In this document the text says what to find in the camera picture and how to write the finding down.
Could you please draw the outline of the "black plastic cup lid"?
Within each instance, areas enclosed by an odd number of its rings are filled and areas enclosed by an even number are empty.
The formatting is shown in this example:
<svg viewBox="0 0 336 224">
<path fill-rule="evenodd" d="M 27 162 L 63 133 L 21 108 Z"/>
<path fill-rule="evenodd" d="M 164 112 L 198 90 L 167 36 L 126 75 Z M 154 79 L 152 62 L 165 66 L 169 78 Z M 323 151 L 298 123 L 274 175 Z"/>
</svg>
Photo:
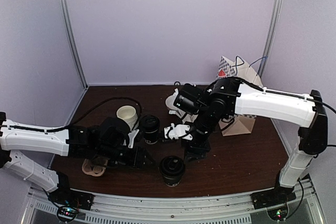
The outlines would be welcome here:
<svg viewBox="0 0 336 224">
<path fill-rule="evenodd" d="M 139 121 L 139 127 L 146 132 L 153 132 L 160 128 L 160 120 L 154 115 L 145 115 Z"/>
<path fill-rule="evenodd" d="M 185 164 L 178 156 L 167 156 L 161 160 L 159 169 L 163 175 L 180 176 L 185 172 Z"/>
</svg>

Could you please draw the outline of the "brown pulp cup carrier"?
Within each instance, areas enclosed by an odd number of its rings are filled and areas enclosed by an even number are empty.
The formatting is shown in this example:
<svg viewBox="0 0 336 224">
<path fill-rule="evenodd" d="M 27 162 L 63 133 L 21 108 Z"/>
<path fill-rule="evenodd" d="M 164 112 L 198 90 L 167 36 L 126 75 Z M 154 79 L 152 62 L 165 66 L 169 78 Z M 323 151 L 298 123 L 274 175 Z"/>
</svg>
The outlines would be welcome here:
<svg viewBox="0 0 336 224">
<path fill-rule="evenodd" d="M 107 163 L 108 159 L 104 157 L 96 157 L 92 160 L 84 159 L 81 169 L 86 175 L 100 177 L 105 173 Z"/>
</svg>

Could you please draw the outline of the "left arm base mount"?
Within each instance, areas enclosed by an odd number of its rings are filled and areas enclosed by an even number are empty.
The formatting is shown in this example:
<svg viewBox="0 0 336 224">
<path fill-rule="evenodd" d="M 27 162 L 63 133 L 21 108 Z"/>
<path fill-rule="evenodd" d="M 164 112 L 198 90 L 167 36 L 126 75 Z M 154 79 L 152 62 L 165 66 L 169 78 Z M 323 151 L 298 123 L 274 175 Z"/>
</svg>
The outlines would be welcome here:
<svg viewBox="0 0 336 224">
<path fill-rule="evenodd" d="M 57 208 L 56 216 L 64 223 L 74 221 L 81 210 L 90 210 L 94 195 L 75 190 L 45 192 L 48 200 Z"/>
</svg>

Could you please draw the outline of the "checkered paper takeout bag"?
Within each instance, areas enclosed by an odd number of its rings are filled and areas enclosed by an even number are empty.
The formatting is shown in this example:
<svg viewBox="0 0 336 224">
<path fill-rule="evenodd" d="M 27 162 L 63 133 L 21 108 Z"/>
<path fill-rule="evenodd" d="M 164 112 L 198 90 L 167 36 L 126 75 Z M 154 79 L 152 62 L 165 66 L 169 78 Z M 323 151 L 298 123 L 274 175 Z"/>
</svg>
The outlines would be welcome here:
<svg viewBox="0 0 336 224">
<path fill-rule="evenodd" d="M 225 56 L 220 59 L 216 80 L 228 78 L 228 77 L 239 77 L 247 80 L 252 84 L 262 87 L 261 78 L 258 73 L 252 67 L 253 64 L 265 57 L 261 57 L 252 63 L 248 63 L 240 56 L 236 56 L 235 60 L 232 61 Z M 253 130 L 255 124 L 255 115 L 234 115 L 230 116 L 229 119 L 223 119 L 219 121 L 219 128 L 222 136 L 233 136 L 250 134 Z"/>
</svg>

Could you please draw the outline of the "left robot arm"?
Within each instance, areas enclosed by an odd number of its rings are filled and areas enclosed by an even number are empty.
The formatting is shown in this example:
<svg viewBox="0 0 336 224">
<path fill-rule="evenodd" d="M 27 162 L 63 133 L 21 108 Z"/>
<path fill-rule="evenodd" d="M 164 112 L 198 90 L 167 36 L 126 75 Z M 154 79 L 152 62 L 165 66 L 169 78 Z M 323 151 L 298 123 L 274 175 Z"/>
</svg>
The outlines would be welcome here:
<svg viewBox="0 0 336 224">
<path fill-rule="evenodd" d="M 1 167 L 40 186 L 64 205 L 71 205 L 76 197 L 68 176 L 35 163 L 22 150 L 70 158 L 103 157 L 108 167 L 125 165 L 142 169 L 146 163 L 155 164 L 145 148 L 135 145 L 142 136 L 141 130 L 130 128 L 120 118 L 107 117 L 100 125 L 90 127 L 76 122 L 63 127 L 44 127 L 19 124 L 1 112 Z"/>
</svg>

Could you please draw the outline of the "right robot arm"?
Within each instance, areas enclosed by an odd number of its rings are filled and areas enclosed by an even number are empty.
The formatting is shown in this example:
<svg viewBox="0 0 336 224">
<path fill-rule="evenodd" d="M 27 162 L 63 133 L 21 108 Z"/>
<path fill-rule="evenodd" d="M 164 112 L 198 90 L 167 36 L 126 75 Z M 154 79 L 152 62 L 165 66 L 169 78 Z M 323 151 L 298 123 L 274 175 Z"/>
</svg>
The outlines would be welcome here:
<svg viewBox="0 0 336 224">
<path fill-rule="evenodd" d="M 174 106 L 197 118 L 192 124 L 172 124 L 165 139 L 184 139 L 185 158 L 201 159 L 209 152 L 208 138 L 222 119 L 234 115 L 256 115 L 299 126 L 299 143 L 280 170 L 276 187 L 269 192 L 272 203 L 289 196 L 314 156 L 328 146 L 328 117 L 321 94 L 295 94 L 260 87 L 239 77 L 222 78 L 201 89 L 189 83 L 177 93 Z"/>
</svg>

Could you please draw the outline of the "black paper coffee cup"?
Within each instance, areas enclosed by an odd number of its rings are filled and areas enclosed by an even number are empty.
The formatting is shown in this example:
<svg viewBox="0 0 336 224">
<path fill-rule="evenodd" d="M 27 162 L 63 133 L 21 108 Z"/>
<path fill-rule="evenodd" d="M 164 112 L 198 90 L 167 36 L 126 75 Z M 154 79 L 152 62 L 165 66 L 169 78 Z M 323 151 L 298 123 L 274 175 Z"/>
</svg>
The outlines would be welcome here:
<svg viewBox="0 0 336 224">
<path fill-rule="evenodd" d="M 161 173 L 162 177 L 163 177 L 163 181 L 164 183 L 167 185 L 167 186 L 170 186 L 170 187 L 174 187 L 174 186 L 177 186 L 181 179 L 182 179 L 182 176 L 184 175 L 180 175 L 180 176 L 166 176 L 166 175 L 163 175 Z"/>
<path fill-rule="evenodd" d="M 153 131 L 153 132 L 146 132 L 145 130 L 140 128 L 140 130 L 143 133 L 143 138 L 144 138 L 144 140 L 147 144 L 153 145 L 153 144 L 157 143 L 159 129 L 156 130 L 156 131 Z"/>
</svg>

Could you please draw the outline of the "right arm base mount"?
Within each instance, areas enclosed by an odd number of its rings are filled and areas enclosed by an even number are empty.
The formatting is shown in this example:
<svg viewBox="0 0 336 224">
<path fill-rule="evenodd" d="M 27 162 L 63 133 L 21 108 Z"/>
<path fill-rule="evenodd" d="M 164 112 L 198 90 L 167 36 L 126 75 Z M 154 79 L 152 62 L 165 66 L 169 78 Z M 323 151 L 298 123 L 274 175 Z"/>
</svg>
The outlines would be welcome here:
<svg viewBox="0 0 336 224">
<path fill-rule="evenodd" d="M 295 200 L 295 193 L 279 193 L 275 189 L 251 194 L 254 209 L 266 209 L 271 220 L 283 221 L 289 215 L 288 202 Z"/>
</svg>

